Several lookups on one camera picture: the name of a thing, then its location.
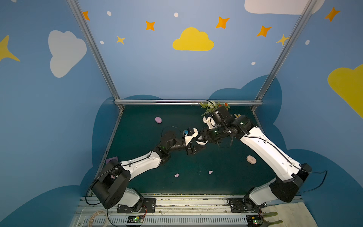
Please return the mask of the pink earbud charging case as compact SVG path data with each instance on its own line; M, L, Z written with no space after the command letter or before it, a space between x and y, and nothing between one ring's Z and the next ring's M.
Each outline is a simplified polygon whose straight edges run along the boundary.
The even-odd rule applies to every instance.
M253 157L253 156L251 156L251 155L248 155L248 156L247 156L247 158L246 158L246 160L247 160L250 164L252 164L252 165L255 165L255 164L257 163L256 158L255 158L255 157Z

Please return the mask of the purple earbud charging case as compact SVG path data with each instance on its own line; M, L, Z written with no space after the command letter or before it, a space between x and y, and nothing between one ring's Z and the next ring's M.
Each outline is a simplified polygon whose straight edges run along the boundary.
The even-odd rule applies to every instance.
M161 124L162 123L162 119L160 117L156 117L155 118L155 121L158 123L158 124Z

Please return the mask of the white earbud charging case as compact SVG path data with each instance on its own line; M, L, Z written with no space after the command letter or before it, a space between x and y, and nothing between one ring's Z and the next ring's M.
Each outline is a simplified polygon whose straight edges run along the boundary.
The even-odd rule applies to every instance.
M198 144L198 145L202 145L202 146L204 146L204 145L206 145L207 144L207 142L208 141L206 141L202 136L199 136L197 139L196 139L196 143Z

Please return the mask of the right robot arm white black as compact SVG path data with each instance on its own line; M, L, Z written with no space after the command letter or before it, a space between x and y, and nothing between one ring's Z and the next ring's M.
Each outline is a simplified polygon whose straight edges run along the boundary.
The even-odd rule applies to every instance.
M201 131L202 143L219 143L224 138L237 138L251 148L270 168L276 177L259 187L251 188L243 197L244 209L251 211L264 207L267 202L291 202L312 172L310 165L289 157L278 148L263 131L245 115L234 116L224 107L203 117L207 125Z

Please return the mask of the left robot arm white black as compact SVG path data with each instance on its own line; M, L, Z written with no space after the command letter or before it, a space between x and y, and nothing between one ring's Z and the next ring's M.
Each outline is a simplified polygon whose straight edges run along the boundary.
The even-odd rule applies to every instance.
M194 155L204 149L207 142L196 128L191 132L186 131L181 139L176 137L175 132L167 131L160 143L147 154L129 161L109 161L91 184L90 190L105 209L120 205L138 212L142 209L144 197L135 189L128 188L129 182L166 163L172 151L186 150L188 155Z

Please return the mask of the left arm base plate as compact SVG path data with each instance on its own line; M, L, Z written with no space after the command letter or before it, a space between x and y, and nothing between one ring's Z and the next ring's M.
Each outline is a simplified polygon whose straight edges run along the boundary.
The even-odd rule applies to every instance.
M118 205L117 213L155 213L156 198L140 199L135 206Z

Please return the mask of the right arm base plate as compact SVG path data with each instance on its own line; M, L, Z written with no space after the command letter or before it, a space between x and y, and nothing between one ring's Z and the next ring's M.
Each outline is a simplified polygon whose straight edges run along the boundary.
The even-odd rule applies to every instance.
M229 205L232 213L259 213L262 208L267 207L266 203L256 205L252 200L245 198L229 198L227 200L227 204Z

